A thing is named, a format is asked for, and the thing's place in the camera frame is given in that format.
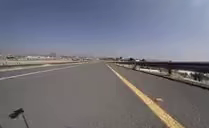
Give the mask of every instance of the blue sky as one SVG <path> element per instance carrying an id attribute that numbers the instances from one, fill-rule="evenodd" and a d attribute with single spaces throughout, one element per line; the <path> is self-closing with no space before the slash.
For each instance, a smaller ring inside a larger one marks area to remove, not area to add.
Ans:
<path id="1" fill-rule="evenodd" d="M 0 0 L 0 52 L 209 60 L 209 0 Z"/>

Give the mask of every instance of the road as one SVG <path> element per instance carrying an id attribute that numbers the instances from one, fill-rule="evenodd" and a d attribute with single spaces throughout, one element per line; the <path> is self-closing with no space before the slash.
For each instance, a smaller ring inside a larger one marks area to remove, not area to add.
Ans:
<path id="1" fill-rule="evenodd" d="M 209 90 L 110 66 L 184 127 L 209 128 Z M 0 77 L 5 77 L 0 79 L 2 128 L 25 127 L 21 118 L 8 118 L 20 107 L 30 128 L 168 126 L 105 63 L 13 71 Z"/>

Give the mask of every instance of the white line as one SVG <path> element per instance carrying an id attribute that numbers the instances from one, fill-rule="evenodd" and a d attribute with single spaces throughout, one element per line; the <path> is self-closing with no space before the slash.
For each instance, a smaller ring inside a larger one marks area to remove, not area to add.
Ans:
<path id="1" fill-rule="evenodd" d="M 26 73 L 26 74 L 15 75 L 15 76 L 2 77 L 2 78 L 0 78 L 0 81 L 1 80 L 12 79 L 12 78 L 17 78 L 17 77 L 22 77 L 22 76 L 44 73 L 44 72 L 51 72 L 51 71 L 56 71 L 56 70 L 61 70 L 61 69 L 73 68 L 73 67 L 77 67 L 77 66 L 79 66 L 79 65 L 68 66 L 68 67 L 64 67 L 64 68 L 54 68 L 54 69 L 44 70 L 44 71 L 30 72 L 30 73 Z"/>

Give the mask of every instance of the asphalt road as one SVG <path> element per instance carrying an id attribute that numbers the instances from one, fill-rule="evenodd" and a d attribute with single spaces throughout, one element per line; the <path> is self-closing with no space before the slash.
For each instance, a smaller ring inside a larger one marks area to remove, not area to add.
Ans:
<path id="1" fill-rule="evenodd" d="M 161 98 L 163 101 L 157 104 L 185 127 L 209 128 L 208 90 L 111 66 L 153 100 Z M 65 67 L 0 80 L 2 127 L 25 127 L 21 118 L 8 118 L 20 107 L 25 110 L 30 128 L 166 127 L 104 63 Z"/>

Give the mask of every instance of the lane marking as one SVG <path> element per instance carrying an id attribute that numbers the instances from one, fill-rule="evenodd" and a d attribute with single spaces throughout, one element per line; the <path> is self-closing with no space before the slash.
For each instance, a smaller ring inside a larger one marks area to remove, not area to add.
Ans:
<path id="1" fill-rule="evenodd" d="M 15 75 L 15 76 L 1 77 L 0 78 L 0 81 L 1 80 L 7 80 L 7 79 L 13 79 L 13 78 L 17 78 L 17 77 L 22 77 L 22 76 L 33 75 L 33 74 L 39 74 L 39 73 L 57 71 L 57 70 L 61 70 L 61 69 L 73 68 L 73 67 L 77 67 L 77 66 L 79 66 L 79 65 L 68 66 L 68 67 L 64 67 L 64 68 L 54 68 L 54 69 L 49 69 L 49 70 L 37 71 L 37 72 L 30 72 L 30 73 Z"/>
<path id="2" fill-rule="evenodd" d="M 158 106 L 153 100 L 151 100 L 147 95 L 137 89 L 133 84 L 131 84 L 128 80 L 126 80 L 123 76 L 121 76 L 118 72 L 112 69 L 109 65 L 107 65 L 109 69 L 126 84 L 151 110 L 154 112 L 169 128 L 185 128 L 178 121 L 173 119 L 165 110 L 163 110 L 160 106 Z"/>

